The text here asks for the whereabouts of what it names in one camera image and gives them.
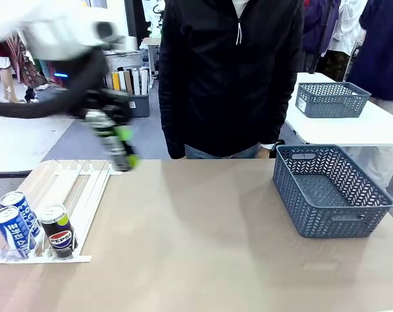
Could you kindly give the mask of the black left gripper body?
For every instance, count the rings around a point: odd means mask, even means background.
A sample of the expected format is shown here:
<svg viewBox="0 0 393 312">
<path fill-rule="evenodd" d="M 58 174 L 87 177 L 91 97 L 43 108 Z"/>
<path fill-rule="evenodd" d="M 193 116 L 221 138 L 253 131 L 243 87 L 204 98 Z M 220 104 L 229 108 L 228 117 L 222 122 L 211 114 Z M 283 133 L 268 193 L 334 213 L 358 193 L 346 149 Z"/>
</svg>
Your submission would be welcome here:
<svg viewBox="0 0 393 312">
<path fill-rule="evenodd" d="M 126 92 L 101 88 L 99 90 L 80 90 L 70 88 L 82 96 L 64 113 L 68 116 L 85 120 L 87 110 L 103 111 L 116 124 L 126 125 L 133 118 L 133 110 L 129 104 L 131 96 Z"/>
</svg>

